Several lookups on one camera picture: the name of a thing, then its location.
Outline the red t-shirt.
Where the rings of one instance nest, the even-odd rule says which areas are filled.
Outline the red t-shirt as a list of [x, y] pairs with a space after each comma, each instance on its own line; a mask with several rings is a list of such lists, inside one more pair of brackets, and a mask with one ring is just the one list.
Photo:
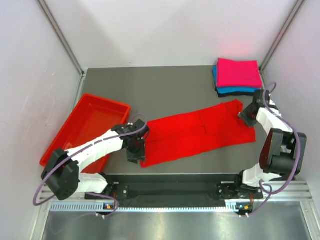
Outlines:
[[148, 122], [142, 168], [192, 157], [216, 149], [254, 143], [256, 132], [238, 114], [239, 100]]

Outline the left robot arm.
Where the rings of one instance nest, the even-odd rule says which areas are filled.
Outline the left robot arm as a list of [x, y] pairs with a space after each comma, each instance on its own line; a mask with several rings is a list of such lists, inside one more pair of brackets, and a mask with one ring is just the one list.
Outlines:
[[114, 191], [113, 182], [102, 172], [84, 173], [84, 169], [101, 158], [126, 150], [131, 163], [146, 159], [145, 136], [150, 132], [141, 119], [134, 123], [118, 124], [103, 135], [78, 147], [58, 148], [42, 172], [41, 178], [60, 201], [76, 193], [98, 194], [109, 198]]

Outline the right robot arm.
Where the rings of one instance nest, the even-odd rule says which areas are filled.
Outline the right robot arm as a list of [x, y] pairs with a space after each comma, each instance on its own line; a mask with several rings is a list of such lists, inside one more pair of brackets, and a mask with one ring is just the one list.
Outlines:
[[256, 165], [237, 174], [234, 183], [217, 185], [219, 197], [225, 200], [255, 197], [271, 180], [293, 179], [301, 171], [307, 144], [307, 136], [283, 119], [268, 90], [255, 91], [252, 103], [238, 116], [248, 127], [260, 124], [267, 138]]

